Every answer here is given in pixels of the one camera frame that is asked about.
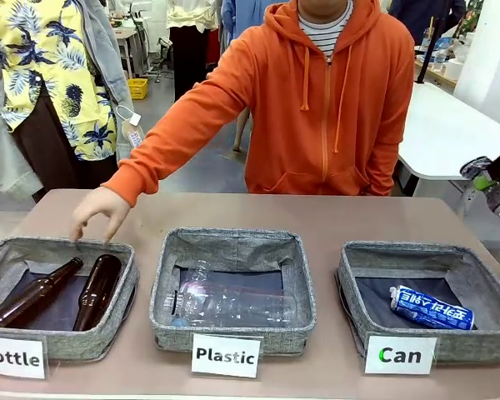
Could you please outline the person right hand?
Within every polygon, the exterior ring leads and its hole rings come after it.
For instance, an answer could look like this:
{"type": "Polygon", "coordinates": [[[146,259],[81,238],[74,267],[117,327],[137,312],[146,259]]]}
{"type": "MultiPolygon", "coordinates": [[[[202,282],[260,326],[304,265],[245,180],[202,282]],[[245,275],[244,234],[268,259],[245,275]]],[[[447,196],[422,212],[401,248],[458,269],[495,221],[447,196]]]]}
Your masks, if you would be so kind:
{"type": "Polygon", "coordinates": [[[130,212],[130,205],[119,195],[106,187],[92,190],[72,213],[69,239],[76,242],[83,237],[83,229],[89,220],[98,214],[108,218],[103,241],[108,243],[123,224],[130,212]]]}

